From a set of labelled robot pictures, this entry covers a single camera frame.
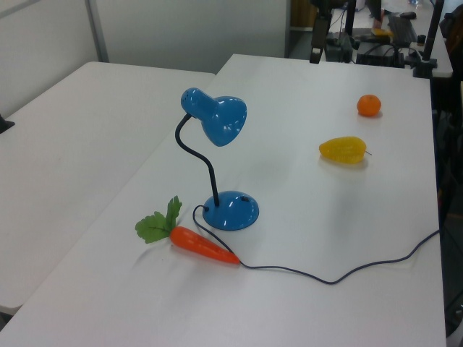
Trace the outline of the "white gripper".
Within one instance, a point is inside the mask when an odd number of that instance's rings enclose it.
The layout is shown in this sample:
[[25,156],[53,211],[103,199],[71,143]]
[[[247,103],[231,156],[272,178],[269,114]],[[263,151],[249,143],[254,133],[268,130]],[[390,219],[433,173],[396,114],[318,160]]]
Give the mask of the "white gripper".
[[331,23],[331,5],[326,0],[312,1],[312,5],[317,8],[318,13],[313,26],[310,63],[319,64],[323,56],[323,47]]

